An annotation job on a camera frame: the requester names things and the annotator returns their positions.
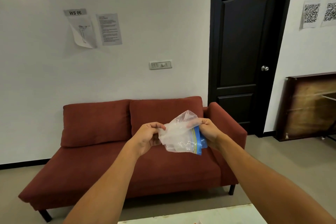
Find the sofa seat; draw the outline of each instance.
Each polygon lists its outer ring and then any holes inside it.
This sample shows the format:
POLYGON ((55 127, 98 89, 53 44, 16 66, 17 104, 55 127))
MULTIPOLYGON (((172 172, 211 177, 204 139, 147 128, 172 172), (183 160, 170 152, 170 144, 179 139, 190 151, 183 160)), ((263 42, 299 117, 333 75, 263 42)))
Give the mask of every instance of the sofa seat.
MULTIPOLYGON (((77 148, 61 147, 21 192, 35 210, 74 205, 112 165, 126 141, 77 148)), ((211 149, 201 156, 154 146, 135 166, 127 197, 205 189, 221 184, 211 149)))

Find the line drawing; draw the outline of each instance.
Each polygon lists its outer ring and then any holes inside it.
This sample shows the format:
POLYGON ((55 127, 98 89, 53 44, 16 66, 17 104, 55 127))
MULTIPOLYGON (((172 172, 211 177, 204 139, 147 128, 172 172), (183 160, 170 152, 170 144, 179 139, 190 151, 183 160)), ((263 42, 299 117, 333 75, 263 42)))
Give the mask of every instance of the line drawing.
POLYGON ((82 39, 83 39, 83 42, 85 44, 86 44, 86 42, 85 42, 84 30, 86 30, 87 27, 90 27, 90 26, 81 26, 81 25, 79 25, 79 30, 81 31, 82 39))

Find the door frame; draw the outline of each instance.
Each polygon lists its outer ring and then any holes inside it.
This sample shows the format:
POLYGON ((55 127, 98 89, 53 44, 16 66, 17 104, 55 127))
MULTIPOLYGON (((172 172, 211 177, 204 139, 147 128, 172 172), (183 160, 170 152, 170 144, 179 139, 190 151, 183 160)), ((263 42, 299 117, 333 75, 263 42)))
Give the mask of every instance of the door frame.
MULTIPOLYGON (((268 106, 270 103, 271 99, 271 93, 272 93, 272 88, 273 88, 273 82, 274 82, 274 77, 275 77, 275 71, 277 68, 278 64, 278 58, 279 58, 279 53, 280 53, 280 47, 282 43, 282 37, 284 34, 284 29, 285 29, 285 24, 286 24, 286 19, 287 19, 287 14, 288 14, 288 7, 289 7, 289 2, 290 0, 285 0, 284 6, 283 6, 283 15, 281 19, 281 24, 280 24, 280 31, 279 31, 279 38, 278 38, 278 44, 276 47, 276 52, 274 56, 274 62, 271 63, 270 65, 274 67, 274 69, 271 69, 269 73, 270 77, 270 85, 267 87, 263 88, 262 94, 259 95, 260 101, 259 103, 263 103, 263 106, 258 106, 256 107, 258 109, 258 114, 256 116, 257 120, 257 127, 254 128, 255 135, 258 137, 262 137, 264 134, 264 128, 265 128, 265 122, 266 122, 266 117, 267 117, 267 111, 268 111, 268 106)), ((213 56, 215 55, 213 52, 213 43, 214 43, 214 7, 215 7, 215 0, 211 0, 211 8, 210 8, 210 42, 209 42, 209 81, 208 81, 208 104, 210 103, 211 99, 211 89, 212 89, 212 61, 213 61, 213 56)))

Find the black door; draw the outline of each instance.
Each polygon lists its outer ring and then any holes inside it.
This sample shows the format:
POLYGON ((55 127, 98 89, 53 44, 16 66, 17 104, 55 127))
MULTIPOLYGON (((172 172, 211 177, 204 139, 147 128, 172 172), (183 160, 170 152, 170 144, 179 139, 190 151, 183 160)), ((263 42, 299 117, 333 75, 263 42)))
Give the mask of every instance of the black door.
POLYGON ((209 102, 217 102, 249 134, 264 129, 285 4, 286 0, 211 1, 209 102))

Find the person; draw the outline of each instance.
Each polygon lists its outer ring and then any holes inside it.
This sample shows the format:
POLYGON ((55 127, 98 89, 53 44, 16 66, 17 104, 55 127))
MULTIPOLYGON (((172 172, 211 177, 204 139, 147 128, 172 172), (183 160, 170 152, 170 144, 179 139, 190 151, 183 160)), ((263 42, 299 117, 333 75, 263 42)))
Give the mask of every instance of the person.
MULTIPOLYGON (((211 120, 199 118, 208 145, 221 152, 241 187, 267 223, 336 223, 312 197, 286 177, 250 156, 211 120)), ((137 159, 159 144, 158 122, 144 124, 126 142, 103 176, 83 195, 64 224, 115 224, 137 159)))

